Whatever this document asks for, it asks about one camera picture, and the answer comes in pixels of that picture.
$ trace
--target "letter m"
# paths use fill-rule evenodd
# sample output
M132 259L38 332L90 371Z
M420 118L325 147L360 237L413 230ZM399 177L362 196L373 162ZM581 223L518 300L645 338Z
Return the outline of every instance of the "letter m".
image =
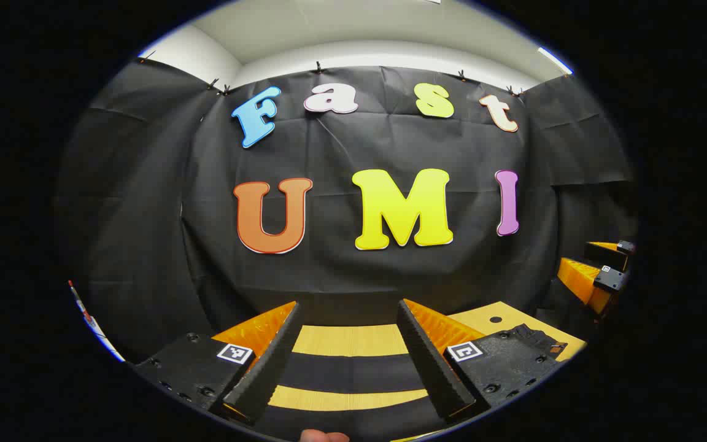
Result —
M379 250L389 246L389 237L381 230L381 217L400 246L408 243L416 219L420 219L420 227L413 239L419 246L452 242L454 235L446 222L449 174L445 171L420 171L407 198L386 171L359 171L352 180L361 188L362 233L356 239L357 249Z

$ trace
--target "ceiling light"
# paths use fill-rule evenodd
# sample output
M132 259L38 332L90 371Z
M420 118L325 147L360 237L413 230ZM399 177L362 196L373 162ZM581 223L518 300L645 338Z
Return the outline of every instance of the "ceiling light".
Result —
M547 58L549 58L550 60L552 60L553 63L557 64L558 67L561 68L561 70L563 72L567 73L567 75L570 75L572 73L571 69L569 69L565 64L561 63L561 61L558 58L555 58L551 53L544 50L544 48L539 48L539 52L541 52L542 55L544 55Z

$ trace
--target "white ceiling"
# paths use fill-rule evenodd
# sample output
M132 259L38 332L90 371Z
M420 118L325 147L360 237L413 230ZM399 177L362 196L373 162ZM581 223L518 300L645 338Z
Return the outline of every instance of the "white ceiling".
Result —
M459 0L237 0L193 25L242 64L320 43L401 40L473 53L539 81L562 74L538 44Z

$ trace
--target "black stripe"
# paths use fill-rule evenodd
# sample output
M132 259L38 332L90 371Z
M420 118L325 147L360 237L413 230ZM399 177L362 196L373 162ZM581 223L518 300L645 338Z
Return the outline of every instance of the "black stripe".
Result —
M298 440L306 428L344 433L355 442L384 442L444 428L430 399L350 411L304 411L267 406L255 430L285 440Z
M335 394L424 389L411 356L322 356L292 353L280 385Z

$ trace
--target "black fabric backdrop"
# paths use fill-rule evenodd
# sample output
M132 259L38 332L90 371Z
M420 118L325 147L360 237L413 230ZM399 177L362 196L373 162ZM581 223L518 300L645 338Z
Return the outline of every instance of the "black fabric backdrop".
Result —
M303 101L323 83L356 88L359 109L307 112ZM454 115L422 115L417 83L446 88ZM270 86L282 90L276 128L243 149L231 112ZM497 128L477 102L489 93L509 104L516 133ZM373 168L406 196L420 170L447 171L454 241L357 250L361 191L351 176ZM507 237L496 234L500 169L519 175L520 229ZM305 238L288 254L254 254L236 234L233 187L267 182L263 226L279 232L277 184L295 177L314 182ZM213 333L292 300L314 325L393 324L403 297L445 314L499 300L546 310L562 255L635 234L631 179L617 131L573 77L517 98L437 72L331 68L221 95L176 68L134 61L79 121L56 218L82 299L123 356L138 361L181 333Z

